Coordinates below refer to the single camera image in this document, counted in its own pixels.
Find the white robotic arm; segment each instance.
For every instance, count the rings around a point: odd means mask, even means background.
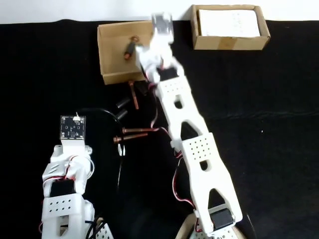
[[[172,20],[169,14],[152,17],[154,35],[149,46],[136,46],[137,66],[149,82],[156,84],[158,97],[168,122],[171,146],[181,151],[189,173],[195,215],[208,237],[231,228],[242,220],[242,212],[231,177],[222,162],[213,134],[207,129],[191,94],[183,67],[172,56]],[[161,77],[163,71],[170,76]],[[188,123],[197,137],[182,140],[182,123]],[[210,190],[215,189],[225,204],[208,208]]]
[[[62,145],[54,147],[42,175],[42,238],[85,239],[95,214],[92,203],[82,197],[94,173],[92,148],[84,142],[85,117],[62,116],[60,138]],[[113,239],[107,224],[89,237]]]

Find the white background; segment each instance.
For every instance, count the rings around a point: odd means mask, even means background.
[[[192,4],[253,4],[268,20],[319,20],[318,0],[0,0],[0,24],[144,20],[168,11],[174,20],[189,19]]]

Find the copper cylinder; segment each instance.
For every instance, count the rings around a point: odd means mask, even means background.
[[[144,137],[144,136],[148,136],[148,133],[138,133],[138,134],[132,134],[132,135],[128,135],[128,136],[124,136],[123,140],[128,140],[128,139],[132,139],[132,138],[139,138],[139,137]],[[120,141],[122,141],[121,137],[115,136],[113,138],[113,142],[114,143],[119,143]]]
[[[134,90],[134,81],[129,81],[129,85],[130,85],[130,88],[131,88],[135,109],[138,110],[139,109],[139,103],[138,103],[138,99],[136,98],[136,94],[135,94],[135,90]]]
[[[126,133],[138,133],[138,132],[152,132],[153,128],[123,128],[123,134]]]

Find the cardboard box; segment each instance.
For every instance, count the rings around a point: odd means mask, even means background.
[[[253,10],[257,16],[260,36],[227,37],[201,36],[198,10]],[[259,6],[254,5],[193,5],[191,16],[195,50],[262,50],[270,40],[270,33]]]
[[[135,65],[135,53],[130,60],[124,59],[124,52],[134,35],[139,43],[149,45],[153,33],[151,21],[133,21],[98,26],[98,46],[101,75],[104,83],[116,84],[129,80],[144,80]]]

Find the small cylindrical part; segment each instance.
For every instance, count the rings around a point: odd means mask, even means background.
[[[120,102],[116,103],[116,107],[118,109],[122,108],[123,106],[125,106],[128,102],[130,102],[131,99],[129,97],[125,97],[124,99],[122,99]]]
[[[125,141],[125,140],[128,140],[128,139],[144,137],[144,136],[147,136],[147,135],[148,135],[148,133],[132,134],[132,135],[124,136],[123,140]],[[115,136],[113,138],[113,142],[114,143],[119,143],[120,141],[122,141],[121,137]]]
[[[123,128],[123,133],[152,132],[153,128]]]
[[[133,54],[133,52],[134,52],[134,49],[135,49],[135,42],[134,41],[131,41],[129,44],[128,44],[128,46],[127,46],[127,48],[126,48],[126,50],[125,50],[125,53],[124,53],[124,59],[125,60],[129,60],[130,59],[130,57],[132,56],[132,54]]]
[[[136,94],[135,94],[135,90],[134,90],[134,81],[129,81],[129,85],[130,85],[130,88],[131,88],[135,109],[138,110],[139,109],[139,103],[138,103],[138,99],[136,98]]]
[[[122,109],[117,115],[116,118],[118,118],[119,120],[121,120],[124,116],[126,116],[128,113],[128,111],[126,109]]]

